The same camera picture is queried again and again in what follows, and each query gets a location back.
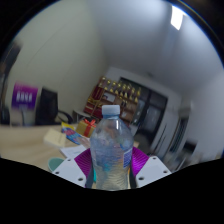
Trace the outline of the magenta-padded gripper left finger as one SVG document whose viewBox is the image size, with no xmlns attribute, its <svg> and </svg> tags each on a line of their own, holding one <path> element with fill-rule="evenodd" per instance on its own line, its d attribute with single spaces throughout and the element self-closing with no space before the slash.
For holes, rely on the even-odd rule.
<svg viewBox="0 0 224 224">
<path fill-rule="evenodd" d="M 86 149 L 76 157 L 66 158 L 53 171 L 53 174 L 78 186 L 92 188 L 94 183 L 94 171 L 92 168 L 90 150 Z"/>
</svg>

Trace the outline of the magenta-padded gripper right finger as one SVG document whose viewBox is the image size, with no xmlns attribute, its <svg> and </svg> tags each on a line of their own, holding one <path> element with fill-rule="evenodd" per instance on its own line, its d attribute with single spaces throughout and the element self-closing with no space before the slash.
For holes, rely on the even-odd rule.
<svg viewBox="0 0 224 224">
<path fill-rule="evenodd" d="M 170 174 L 170 170 L 157 156 L 147 156 L 138 148 L 133 148 L 130 168 L 131 189 L 141 188 Z"/>
</svg>

